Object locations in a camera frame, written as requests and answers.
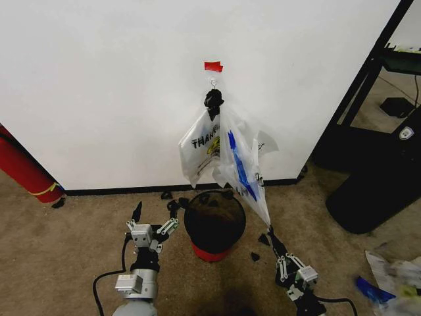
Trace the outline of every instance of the black baseboard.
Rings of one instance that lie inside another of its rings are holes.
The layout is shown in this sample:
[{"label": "black baseboard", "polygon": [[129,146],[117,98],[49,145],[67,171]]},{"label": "black baseboard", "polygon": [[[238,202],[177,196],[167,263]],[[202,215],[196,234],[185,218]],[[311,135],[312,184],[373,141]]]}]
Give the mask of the black baseboard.
[{"label": "black baseboard", "polygon": [[[266,180],[265,186],[289,186],[296,184],[297,179]],[[67,190],[68,196],[104,196],[108,194],[130,194],[130,193],[151,193],[163,191],[189,191],[189,190],[215,190],[221,189],[216,183],[198,184],[193,189],[189,184],[178,186],[144,186],[135,188],[112,188],[112,189],[91,189],[91,190]]]}]

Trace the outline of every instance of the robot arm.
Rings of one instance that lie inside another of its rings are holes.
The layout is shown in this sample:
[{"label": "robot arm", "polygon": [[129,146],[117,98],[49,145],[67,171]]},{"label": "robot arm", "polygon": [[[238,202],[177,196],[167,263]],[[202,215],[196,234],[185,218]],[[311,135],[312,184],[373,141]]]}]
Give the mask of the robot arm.
[{"label": "robot arm", "polygon": [[326,308],[313,294],[318,274],[310,266],[288,253],[285,245],[275,236],[272,227],[268,230],[272,249],[276,256],[275,283],[287,290],[287,295],[297,306],[297,316],[325,315]]},{"label": "robot arm", "polygon": [[165,224],[137,224],[140,220],[137,214],[127,222],[131,239],[135,244],[136,261],[130,267],[130,274],[119,275],[115,288],[128,300],[120,306],[114,316],[156,316],[157,310],[153,300],[157,297],[159,272],[158,254],[162,251],[162,243],[178,227],[177,214],[171,213],[171,218]]}]

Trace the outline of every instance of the black debris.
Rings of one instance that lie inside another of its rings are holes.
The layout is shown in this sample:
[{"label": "black debris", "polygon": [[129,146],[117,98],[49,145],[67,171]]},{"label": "black debris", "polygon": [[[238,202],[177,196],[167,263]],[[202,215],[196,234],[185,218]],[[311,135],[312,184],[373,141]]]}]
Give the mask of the black debris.
[{"label": "black debris", "polygon": [[297,177],[297,183],[300,182],[302,179],[304,179],[308,171],[309,171],[309,168],[306,165],[304,165],[304,167],[301,169],[300,174]]},{"label": "black debris", "polygon": [[189,206],[189,199],[181,197],[180,199],[178,199],[178,204],[180,204],[182,208],[187,209]]},{"label": "black debris", "polygon": [[232,190],[223,191],[222,196],[226,199],[232,199],[234,197],[234,193],[232,192]]},{"label": "black debris", "polygon": [[250,253],[250,254],[251,254],[251,259],[252,259],[254,262],[256,262],[256,261],[258,261],[258,260],[260,259],[260,256],[259,256],[257,253],[252,252],[252,253]]},{"label": "black debris", "polygon": [[270,246],[269,239],[266,237],[266,234],[261,234],[259,241],[266,246]]},{"label": "black debris", "polygon": [[161,199],[172,199],[172,194],[170,191],[164,191],[161,194]]},{"label": "black debris", "polygon": [[199,196],[199,202],[202,204],[207,204],[209,201],[210,196],[208,194],[203,194],[202,196]]},{"label": "black debris", "polygon": [[62,198],[60,198],[60,200],[58,200],[56,203],[54,203],[54,204],[52,204],[52,208],[53,209],[59,209],[60,207],[62,207],[63,205],[64,205],[64,203],[65,203],[65,201],[66,201],[66,198],[64,197],[62,197]]},{"label": "black debris", "polygon": [[219,203],[218,203],[218,201],[216,201],[216,200],[214,199],[214,200],[210,201],[210,202],[208,203],[208,205],[209,205],[209,206],[212,206],[212,207],[218,207],[218,206],[219,206]]},{"label": "black debris", "polygon": [[177,211],[180,209],[180,204],[178,204],[177,201],[173,199],[172,201],[168,202],[168,204],[166,205],[166,208],[169,211]]}]

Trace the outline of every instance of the red tape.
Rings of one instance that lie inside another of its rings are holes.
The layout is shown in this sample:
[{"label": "red tape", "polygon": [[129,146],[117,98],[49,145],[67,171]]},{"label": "red tape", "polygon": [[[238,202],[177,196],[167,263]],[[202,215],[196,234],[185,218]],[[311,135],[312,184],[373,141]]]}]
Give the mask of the red tape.
[{"label": "red tape", "polygon": [[213,62],[205,61],[205,70],[222,72],[223,68],[224,66],[221,66],[220,61],[213,61]]}]

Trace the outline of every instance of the black cable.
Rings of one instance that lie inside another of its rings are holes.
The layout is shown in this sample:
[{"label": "black cable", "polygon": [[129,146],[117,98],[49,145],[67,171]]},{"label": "black cable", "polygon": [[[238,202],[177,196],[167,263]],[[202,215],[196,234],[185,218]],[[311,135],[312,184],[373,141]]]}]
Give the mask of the black cable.
[{"label": "black cable", "polygon": [[319,298],[318,296],[315,296],[315,295],[314,295],[314,297],[317,300],[319,300],[321,302],[324,302],[324,303],[345,303],[345,302],[347,302],[353,308],[354,316],[358,316],[357,309],[355,308],[355,305],[354,305],[353,301],[351,301],[349,298]]},{"label": "black cable", "polygon": [[420,90],[418,89],[418,81],[416,81],[416,74],[414,75],[414,80],[416,86],[415,107],[417,107],[416,104],[418,103],[418,95],[420,94]]},{"label": "black cable", "polygon": [[99,300],[99,296],[97,293],[97,282],[99,281],[99,279],[109,276],[109,275],[117,275],[119,273],[125,273],[126,272],[126,260],[124,258],[124,255],[126,254],[126,246],[128,244],[128,242],[132,239],[132,236],[130,234],[127,234],[125,239],[124,239],[124,243],[123,243],[123,248],[121,250],[121,270],[118,271],[111,271],[111,272],[107,272],[104,273],[102,275],[97,276],[97,278],[93,281],[92,283],[92,292],[93,292],[93,297],[95,298],[95,303],[97,304],[98,307],[98,312],[100,314],[100,316],[104,316],[104,311],[103,311],[103,306],[101,305],[101,301]]}]

